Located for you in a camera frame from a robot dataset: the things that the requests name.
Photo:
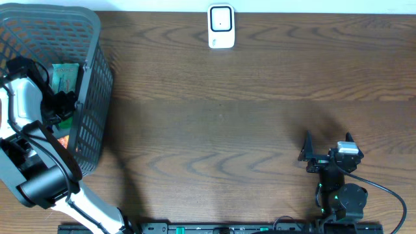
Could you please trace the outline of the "pale green wet wipes pack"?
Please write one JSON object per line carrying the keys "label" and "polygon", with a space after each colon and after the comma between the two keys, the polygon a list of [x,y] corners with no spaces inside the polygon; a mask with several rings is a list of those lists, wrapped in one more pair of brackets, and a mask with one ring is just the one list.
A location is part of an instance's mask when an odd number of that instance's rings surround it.
{"label": "pale green wet wipes pack", "polygon": [[63,91],[65,93],[75,92],[79,64],[54,64],[51,88],[55,94]]}

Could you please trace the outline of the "green lidded white jar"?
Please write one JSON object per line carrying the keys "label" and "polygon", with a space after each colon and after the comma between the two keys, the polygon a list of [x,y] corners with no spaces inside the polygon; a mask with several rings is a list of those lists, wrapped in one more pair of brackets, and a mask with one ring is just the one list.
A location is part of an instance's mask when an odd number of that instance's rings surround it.
{"label": "green lidded white jar", "polygon": [[61,121],[58,126],[61,129],[70,129],[72,127],[72,122],[73,118],[69,117],[68,119]]}

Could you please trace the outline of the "small orange snack packet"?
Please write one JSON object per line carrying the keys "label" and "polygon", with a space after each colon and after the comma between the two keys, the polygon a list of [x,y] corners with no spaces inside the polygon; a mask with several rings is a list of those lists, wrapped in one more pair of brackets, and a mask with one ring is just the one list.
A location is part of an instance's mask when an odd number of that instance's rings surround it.
{"label": "small orange snack packet", "polygon": [[66,135],[64,137],[61,137],[58,139],[58,141],[63,145],[64,148],[68,148],[68,142],[69,142],[69,135]]}

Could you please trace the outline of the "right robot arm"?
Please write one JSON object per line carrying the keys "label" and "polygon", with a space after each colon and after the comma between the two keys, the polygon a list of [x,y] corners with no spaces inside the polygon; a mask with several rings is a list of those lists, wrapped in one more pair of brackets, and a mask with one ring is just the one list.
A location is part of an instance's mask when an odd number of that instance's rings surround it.
{"label": "right robot arm", "polygon": [[315,203],[321,208],[322,217],[314,221],[311,230],[315,233],[332,233],[336,226],[354,226],[363,218],[368,192],[345,182],[345,175],[356,170],[362,158],[363,153],[350,133],[326,154],[314,152],[311,134],[306,133],[298,160],[307,163],[306,172],[319,175]]}

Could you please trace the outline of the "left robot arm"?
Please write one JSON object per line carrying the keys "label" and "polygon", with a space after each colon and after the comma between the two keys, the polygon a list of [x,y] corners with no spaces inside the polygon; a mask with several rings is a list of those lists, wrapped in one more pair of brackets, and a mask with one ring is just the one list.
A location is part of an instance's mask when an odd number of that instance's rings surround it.
{"label": "left robot arm", "polygon": [[92,233],[141,233],[120,208],[84,183],[60,123],[77,113],[78,93],[56,91],[45,66],[26,57],[6,62],[1,78],[1,180],[26,207],[62,212]]}

